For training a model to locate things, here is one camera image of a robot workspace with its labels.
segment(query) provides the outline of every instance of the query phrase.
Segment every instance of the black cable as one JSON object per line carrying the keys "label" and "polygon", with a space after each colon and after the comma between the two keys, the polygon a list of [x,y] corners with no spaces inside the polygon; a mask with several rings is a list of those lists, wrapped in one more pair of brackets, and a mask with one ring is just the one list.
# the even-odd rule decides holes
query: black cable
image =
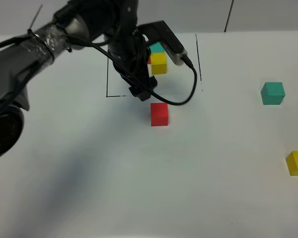
{"label": "black cable", "polygon": [[0,104],[0,115],[9,107],[10,104],[13,103],[15,98],[24,90],[26,84],[39,72],[40,69],[41,64],[39,64],[38,62],[33,64],[31,71],[27,74],[23,81],[14,87],[14,90],[10,97],[6,99],[2,104]]}
{"label": "black cable", "polygon": [[30,38],[31,38],[30,36],[13,37],[13,38],[11,38],[11,39],[2,41],[2,42],[0,42],[0,49],[3,48],[3,47],[6,47],[6,46],[12,45],[12,44],[18,44],[18,43],[21,43],[21,42],[23,42],[23,41],[25,41],[25,40],[28,40],[28,39],[30,39]]}
{"label": "black cable", "polygon": [[106,46],[109,43],[113,42],[117,36],[119,35],[119,33],[121,32],[121,25],[118,26],[117,31],[115,32],[115,34],[108,38],[107,40],[105,40],[104,42],[100,42],[100,43],[93,43],[95,46]]}
{"label": "black cable", "polygon": [[139,87],[140,89],[142,90],[146,90],[147,92],[149,92],[152,96],[154,96],[155,98],[159,99],[160,101],[164,102],[164,103],[168,103],[170,105],[174,105],[174,106],[181,106],[181,105],[184,105],[186,103],[188,103],[191,98],[193,97],[194,95],[194,92],[195,92],[195,89],[196,89],[196,86],[197,86],[197,81],[198,81],[198,75],[197,75],[197,72],[192,64],[192,62],[190,61],[190,59],[188,58],[187,55],[184,55],[182,57],[182,60],[184,61],[184,63],[190,68],[192,69],[193,73],[194,73],[194,84],[193,84],[193,88],[192,88],[192,91],[189,95],[189,97],[184,100],[183,102],[180,102],[180,103],[177,103],[177,102],[172,102],[172,101],[169,101],[163,97],[161,97],[160,95],[156,94],[152,89],[148,88],[146,85],[144,85],[139,79],[137,79],[133,73],[129,72],[128,70],[126,70],[124,68],[124,66],[118,61],[116,60],[111,54],[109,54],[108,52],[106,52],[105,50],[103,50],[102,48],[98,47],[98,46],[95,46],[93,42],[90,42],[90,41],[86,41],[84,39],[81,39],[79,37],[75,37],[75,36],[70,36],[70,35],[67,35],[67,38],[69,39],[69,42],[71,44],[74,44],[74,45],[79,45],[79,46],[84,46],[84,47],[93,47],[95,48],[96,50],[100,51],[103,55],[107,56],[111,61],[113,61],[115,64],[117,64],[121,69],[124,69],[124,71],[126,72],[126,74],[131,77],[134,81],[130,81],[132,84],[135,84],[137,87]]}
{"label": "black cable", "polygon": [[107,40],[105,40],[104,42],[93,43],[93,44],[95,44],[95,46],[106,46],[106,45],[108,45],[109,43],[111,43],[114,40],[116,40],[116,38],[118,37],[118,35],[120,34],[120,32],[122,30],[122,26],[121,26],[121,22],[122,22],[122,18],[121,18],[122,14],[121,14],[121,12],[122,12],[122,10],[121,10],[121,7],[120,7],[119,3],[116,0],[113,0],[113,2],[116,4],[116,6],[117,6],[117,8],[118,8],[118,10],[120,12],[120,20],[119,20],[118,28],[117,28],[115,34],[113,36],[111,36],[110,38],[108,38]]}

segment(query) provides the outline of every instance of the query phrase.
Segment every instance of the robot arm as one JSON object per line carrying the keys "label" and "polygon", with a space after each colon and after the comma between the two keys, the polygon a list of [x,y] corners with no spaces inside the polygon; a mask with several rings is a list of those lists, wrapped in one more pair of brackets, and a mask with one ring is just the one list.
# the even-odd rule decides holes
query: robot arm
{"label": "robot arm", "polygon": [[[51,65],[65,50],[94,47],[114,62],[121,77],[129,83],[130,91],[142,101],[151,95],[183,105],[193,96],[196,71],[182,44],[164,21],[137,25],[138,0],[70,0],[54,14],[53,20],[39,30],[0,43],[0,156],[18,140],[23,129],[20,108],[29,110],[26,84],[40,71]],[[105,36],[105,42],[91,41]],[[147,61],[149,46],[161,42],[176,65],[185,62],[195,74],[189,98],[182,103],[169,102],[153,89],[155,77],[149,77]],[[99,46],[108,45],[108,52]]]}

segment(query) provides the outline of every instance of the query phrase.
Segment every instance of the red cube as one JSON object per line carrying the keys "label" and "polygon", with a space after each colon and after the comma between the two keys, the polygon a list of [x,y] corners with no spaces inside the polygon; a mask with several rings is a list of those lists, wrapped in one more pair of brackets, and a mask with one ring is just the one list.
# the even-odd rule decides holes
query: red cube
{"label": "red cube", "polygon": [[167,103],[151,103],[151,126],[169,124],[169,112]]}

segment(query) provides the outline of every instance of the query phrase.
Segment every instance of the white wall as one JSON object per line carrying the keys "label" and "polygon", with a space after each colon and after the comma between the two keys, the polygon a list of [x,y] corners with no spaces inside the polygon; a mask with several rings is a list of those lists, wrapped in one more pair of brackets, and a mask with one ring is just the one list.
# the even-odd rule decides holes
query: white wall
{"label": "white wall", "polygon": [[231,0],[139,0],[139,23],[164,20],[181,32],[223,32]]}
{"label": "white wall", "polygon": [[298,30],[298,0],[235,0],[227,31]]}
{"label": "white wall", "polygon": [[[0,0],[0,35],[26,32],[40,4],[35,27],[52,19],[67,0]],[[231,0],[139,0],[139,23],[165,20],[175,32],[220,32]]]}

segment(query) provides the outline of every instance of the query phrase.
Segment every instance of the teal cube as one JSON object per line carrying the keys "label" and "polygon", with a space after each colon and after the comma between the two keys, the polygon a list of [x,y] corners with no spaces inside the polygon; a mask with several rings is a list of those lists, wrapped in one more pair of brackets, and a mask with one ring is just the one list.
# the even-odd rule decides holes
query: teal cube
{"label": "teal cube", "polygon": [[267,82],[262,91],[262,100],[264,105],[279,105],[285,97],[283,83]]}
{"label": "teal cube", "polygon": [[159,42],[150,46],[150,49],[151,49],[151,54],[164,53],[164,48],[161,46],[161,44]]}

